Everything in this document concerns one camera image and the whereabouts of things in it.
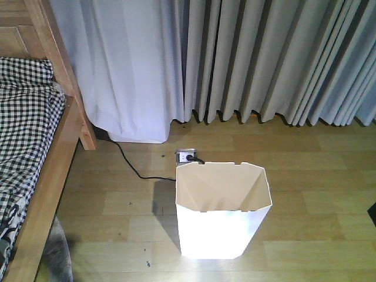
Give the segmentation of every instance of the checkered blanket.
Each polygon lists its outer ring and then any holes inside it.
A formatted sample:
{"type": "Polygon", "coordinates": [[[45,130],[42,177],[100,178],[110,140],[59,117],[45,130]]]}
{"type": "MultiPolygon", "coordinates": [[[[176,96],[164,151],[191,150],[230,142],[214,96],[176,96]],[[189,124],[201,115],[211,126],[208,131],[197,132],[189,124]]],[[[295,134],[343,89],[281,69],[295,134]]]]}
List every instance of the checkered blanket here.
{"type": "Polygon", "coordinates": [[[0,58],[0,280],[63,112],[50,61],[0,58]]]}

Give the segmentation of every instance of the wastebasket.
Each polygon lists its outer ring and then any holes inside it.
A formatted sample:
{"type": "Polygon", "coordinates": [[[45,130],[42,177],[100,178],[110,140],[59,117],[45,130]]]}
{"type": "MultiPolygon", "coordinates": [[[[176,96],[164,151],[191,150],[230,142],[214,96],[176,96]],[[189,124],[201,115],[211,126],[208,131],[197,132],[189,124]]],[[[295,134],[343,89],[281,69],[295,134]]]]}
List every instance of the wastebasket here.
{"type": "Polygon", "coordinates": [[[272,205],[265,169],[250,163],[176,168],[176,209],[182,255],[234,259],[243,254],[272,205]]]}

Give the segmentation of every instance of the wooden bed frame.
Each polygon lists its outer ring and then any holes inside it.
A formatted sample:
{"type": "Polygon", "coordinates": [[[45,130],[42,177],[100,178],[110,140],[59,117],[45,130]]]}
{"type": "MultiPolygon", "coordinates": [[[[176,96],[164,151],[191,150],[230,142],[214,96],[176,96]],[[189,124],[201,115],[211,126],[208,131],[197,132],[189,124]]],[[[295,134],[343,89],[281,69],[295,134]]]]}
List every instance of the wooden bed frame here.
{"type": "Polygon", "coordinates": [[[0,0],[0,56],[49,59],[67,97],[66,109],[44,162],[14,259],[3,281],[32,282],[80,138],[93,150],[96,139],[86,117],[78,83],[48,0],[0,0]]]}

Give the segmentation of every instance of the wooden floor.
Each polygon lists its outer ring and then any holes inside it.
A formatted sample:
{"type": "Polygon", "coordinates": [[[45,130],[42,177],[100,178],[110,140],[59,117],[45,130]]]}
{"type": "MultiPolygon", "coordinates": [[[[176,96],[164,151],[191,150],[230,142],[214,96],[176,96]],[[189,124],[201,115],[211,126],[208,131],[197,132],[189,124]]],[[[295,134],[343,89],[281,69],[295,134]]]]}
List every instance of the wooden floor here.
{"type": "Polygon", "coordinates": [[[174,177],[177,148],[206,161],[266,168],[273,207],[245,253],[191,260],[179,252],[174,183],[140,180],[118,148],[76,151],[58,216],[76,282],[375,282],[376,125],[289,127],[172,123],[161,145],[123,143],[145,176],[174,177]]]}

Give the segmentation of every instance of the sheer curtain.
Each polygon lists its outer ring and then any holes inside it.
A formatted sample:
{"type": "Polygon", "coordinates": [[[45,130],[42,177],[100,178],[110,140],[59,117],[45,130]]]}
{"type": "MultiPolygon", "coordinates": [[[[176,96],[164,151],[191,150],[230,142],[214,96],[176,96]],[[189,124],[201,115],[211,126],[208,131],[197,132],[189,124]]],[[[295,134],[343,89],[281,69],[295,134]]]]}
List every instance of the sheer curtain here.
{"type": "Polygon", "coordinates": [[[89,120],[121,142],[164,142],[183,119],[183,2],[51,0],[89,120]]]}
{"type": "Polygon", "coordinates": [[[173,119],[376,117],[376,1],[51,0],[90,121],[164,142],[173,119]]]}

